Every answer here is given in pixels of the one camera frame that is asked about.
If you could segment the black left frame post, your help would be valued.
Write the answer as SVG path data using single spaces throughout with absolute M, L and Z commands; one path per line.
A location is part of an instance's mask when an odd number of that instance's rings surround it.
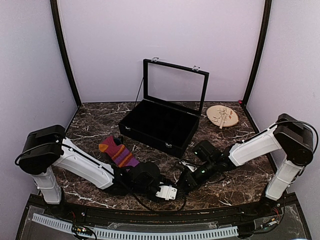
M 82 101 L 76 86 L 76 81 L 72 72 L 69 56 L 67 53 L 62 23 L 61 23 L 60 14 L 59 14 L 58 1 L 50 0 L 50 8 L 51 8 L 55 34 L 58 42 L 58 47 L 59 47 L 62 63 L 65 69 L 65 73 L 67 76 L 68 84 L 70 86 L 75 104 L 79 108 L 82 105 Z

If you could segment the black right frame post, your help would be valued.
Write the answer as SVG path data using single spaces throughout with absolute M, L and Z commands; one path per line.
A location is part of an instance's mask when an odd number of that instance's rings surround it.
M 248 102 L 254 87 L 254 83 L 257 77 L 258 69 L 260 66 L 260 62 L 261 62 L 261 58 L 264 50 L 265 40 L 267 36 L 271 8 L 272 8 L 272 0 L 265 0 L 257 47 L 256 47 L 250 75 L 248 78 L 247 86 L 242 99 L 243 108 L 246 108 L 248 105 Z

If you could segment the black display case box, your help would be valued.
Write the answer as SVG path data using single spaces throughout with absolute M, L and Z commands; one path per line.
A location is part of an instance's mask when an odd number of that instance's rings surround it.
M 181 158 L 198 129 L 210 74 L 156 57 L 142 64 L 143 99 L 119 122 L 120 133 Z

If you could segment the purple orange striped sock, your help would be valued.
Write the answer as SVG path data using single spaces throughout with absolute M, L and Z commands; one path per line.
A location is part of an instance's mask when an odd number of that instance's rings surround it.
M 98 148 L 102 153 L 106 153 L 120 168 L 135 167 L 140 163 L 123 144 L 120 137 L 108 136 L 98 145 Z

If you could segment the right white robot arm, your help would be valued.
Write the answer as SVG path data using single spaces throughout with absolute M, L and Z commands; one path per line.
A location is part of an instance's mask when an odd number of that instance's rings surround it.
M 287 187 L 312 162 L 318 144 L 319 134 L 311 124 L 283 113 L 267 129 L 249 139 L 238 141 L 223 151 L 208 140 L 200 141 L 193 148 L 193 152 L 203 164 L 194 171 L 186 167 L 177 185 L 187 194 L 216 173 L 234 170 L 257 157 L 283 150 L 285 158 L 268 183 L 265 198 L 255 205 L 255 213 L 266 217 L 274 210 L 274 201 L 281 198 Z

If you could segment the black frame post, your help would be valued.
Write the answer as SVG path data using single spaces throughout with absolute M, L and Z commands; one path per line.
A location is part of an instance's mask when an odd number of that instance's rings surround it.
M 264 50 L 265 40 L 267 36 L 271 8 L 272 8 L 272 0 L 265 0 L 257 47 L 256 47 L 250 75 L 248 78 L 247 86 L 242 99 L 243 108 L 246 108 L 248 105 L 248 102 L 254 87 L 254 83 L 257 77 L 258 69 L 260 66 L 260 62 L 261 62 L 261 58 Z
M 69 56 L 67 53 L 62 23 L 61 23 L 60 14 L 59 14 L 58 1 L 50 0 L 50 8 L 51 8 L 55 34 L 58 42 L 58 47 L 59 47 L 62 63 L 65 69 L 65 73 L 67 76 L 68 84 L 70 86 L 75 104 L 79 108 L 82 105 L 82 101 L 76 86 L 76 81 L 72 72 Z

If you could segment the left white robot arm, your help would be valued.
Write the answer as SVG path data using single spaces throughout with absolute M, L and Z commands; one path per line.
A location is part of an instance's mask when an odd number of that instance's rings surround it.
M 123 144 L 123 137 L 107 137 L 99 150 L 108 162 L 102 162 L 78 148 L 65 128 L 53 125 L 31 132 L 15 165 L 29 174 L 46 203 L 60 218 L 67 218 L 70 206 L 63 199 L 52 167 L 59 167 L 89 181 L 98 189 L 116 196 L 144 194 L 150 201 L 182 200 L 186 195 L 161 174 L 153 162 L 140 162 Z

